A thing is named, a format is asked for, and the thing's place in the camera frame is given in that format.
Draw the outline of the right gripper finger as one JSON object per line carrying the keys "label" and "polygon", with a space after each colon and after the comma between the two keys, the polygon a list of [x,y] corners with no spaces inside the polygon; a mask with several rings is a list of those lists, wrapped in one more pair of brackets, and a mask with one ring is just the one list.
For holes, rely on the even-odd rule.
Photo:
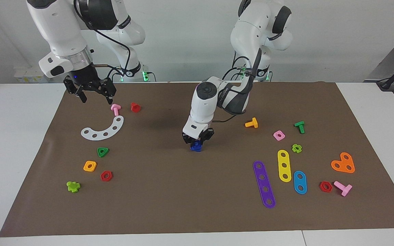
{"label": "right gripper finger", "polygon": [[70,78],[64,78],[64,85],[69,94],[77,96],[78,98],[80,98],[82,103],[86,103],[87,97],[83,92],[83,86],[77,88],[75,86],[75,83]]}
{"label": "right gripper finger", "polygon": [[116,87],[110,78],[92,80],[91,89],[92,91],[103,95],[109,105],[113,104],[113,97],[116,94]]}

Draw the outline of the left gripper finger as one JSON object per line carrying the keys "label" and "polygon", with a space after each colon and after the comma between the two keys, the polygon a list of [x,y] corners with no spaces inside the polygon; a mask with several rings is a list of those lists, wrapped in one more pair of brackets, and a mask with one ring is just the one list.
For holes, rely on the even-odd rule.
{"label": "left gripper finger", "polygon": [[195,145],[195,142],[198,140],[198,139],[195,139],[195,138],[193,138],[193,137],[191,137],[191,136],[188,136],[186,133],[184,133],[184,132],[182,132],[182,137],[183,137],[183,140],[184,140],[184,142],[186,143],[186,144],[189,144],[190,146],[194,146]]}
{"label": "left gripper finger", "polygon": [[200,143],[203,144],[205,141],[210,140],[213,135],[214,135],[214,129],[212,127],[204,130],[200,134]]}

